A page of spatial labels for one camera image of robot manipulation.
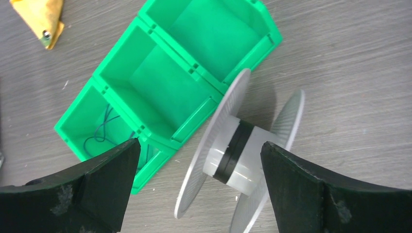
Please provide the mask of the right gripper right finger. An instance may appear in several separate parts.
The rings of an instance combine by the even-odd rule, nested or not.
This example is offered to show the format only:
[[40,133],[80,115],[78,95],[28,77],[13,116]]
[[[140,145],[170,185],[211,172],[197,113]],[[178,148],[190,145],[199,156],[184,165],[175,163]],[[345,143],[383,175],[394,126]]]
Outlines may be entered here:
[[261,161],[281,233],[409,233],[412,192],[356,180],[265,142]]

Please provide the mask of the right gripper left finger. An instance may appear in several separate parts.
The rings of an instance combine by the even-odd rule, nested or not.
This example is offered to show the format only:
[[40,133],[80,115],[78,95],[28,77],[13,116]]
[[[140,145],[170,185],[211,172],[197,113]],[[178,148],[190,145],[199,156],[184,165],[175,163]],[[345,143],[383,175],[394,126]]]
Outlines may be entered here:
[[120,232],[140,151],[132,138],[54,174],[1,187],[1,232]]

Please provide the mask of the clear plastic cable spool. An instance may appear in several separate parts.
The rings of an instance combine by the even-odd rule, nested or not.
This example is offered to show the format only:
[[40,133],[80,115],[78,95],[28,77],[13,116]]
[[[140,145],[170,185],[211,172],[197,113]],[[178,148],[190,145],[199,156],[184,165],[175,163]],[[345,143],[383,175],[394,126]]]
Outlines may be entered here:
[[269,197],[261,148],[270,141],[285,150],[291,149],[306,96],[302,89],[296,90],[271,129],[264,130],[237,116],[250,76],[248,68],[236,76],[209,122],[183,180],[174,209],[175,218],[187,212],[207,177],[240,192],[230,232],[249,232],[261,213]]

